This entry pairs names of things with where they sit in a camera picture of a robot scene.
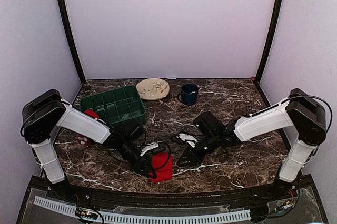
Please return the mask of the red sock with white pattern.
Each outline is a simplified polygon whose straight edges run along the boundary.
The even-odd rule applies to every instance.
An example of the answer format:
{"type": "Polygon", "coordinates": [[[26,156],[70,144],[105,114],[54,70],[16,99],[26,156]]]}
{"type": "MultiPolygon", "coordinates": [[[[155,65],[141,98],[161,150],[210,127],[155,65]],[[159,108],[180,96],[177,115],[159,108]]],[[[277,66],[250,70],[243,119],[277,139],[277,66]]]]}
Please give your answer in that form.
{"type": "Polygon", "coordinates": [[[161,182],[171,180],[173,176],[173,158],[167,152],[156,154],[152,157],[152,166],[156,171],[156,178],[150,178],[150,181],[161,182]]]}

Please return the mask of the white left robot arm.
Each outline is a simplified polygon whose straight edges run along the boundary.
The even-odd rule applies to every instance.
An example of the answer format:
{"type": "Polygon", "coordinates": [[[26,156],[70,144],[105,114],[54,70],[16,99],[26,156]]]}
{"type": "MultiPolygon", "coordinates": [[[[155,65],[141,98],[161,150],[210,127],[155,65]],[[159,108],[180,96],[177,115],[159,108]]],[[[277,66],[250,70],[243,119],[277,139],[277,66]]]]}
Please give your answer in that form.
{"type": "Polygon", "coordinates": [[[74,197],[74,188],[65,182],[66,175],[51,142],[51,132],[56,127],[113,148],[129,162],[130,169],[135,173],[153,179],[157,177],[151,158],[134,144],[144,132],[134,119],[112,125],[73,107],[56,89],[50,89],[26,104],[22,109],[22,118],[20,134],[33,149],[49,182],[54,184],[54,193],[63,201],[74,197]]]}

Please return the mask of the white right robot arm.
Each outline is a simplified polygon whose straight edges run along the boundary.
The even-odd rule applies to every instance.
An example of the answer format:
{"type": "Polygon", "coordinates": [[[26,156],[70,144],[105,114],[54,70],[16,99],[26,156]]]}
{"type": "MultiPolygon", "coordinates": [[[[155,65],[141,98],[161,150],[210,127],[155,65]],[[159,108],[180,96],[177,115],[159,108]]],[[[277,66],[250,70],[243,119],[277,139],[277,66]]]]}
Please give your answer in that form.
{"type": "Polygon", "coordinates": [[[298,137],[278,173],[278,181],[269,187],[269,196],[281,199],[289,191],[299,171],[325,141],[332,125],[326,121],[330,105],[322,98],[308,95],[295,88],[280,102],[263,110],[241,116],[226,125],[211,112],[201,113],[193,125],[202,139],[194,142],[191,134],[179,133],[178,138],[189,145],[177,161],[179,167],[200,165],[207,154],[219,147],[238,146],[252,138],[282,128],[294,127],[298,137]]]}

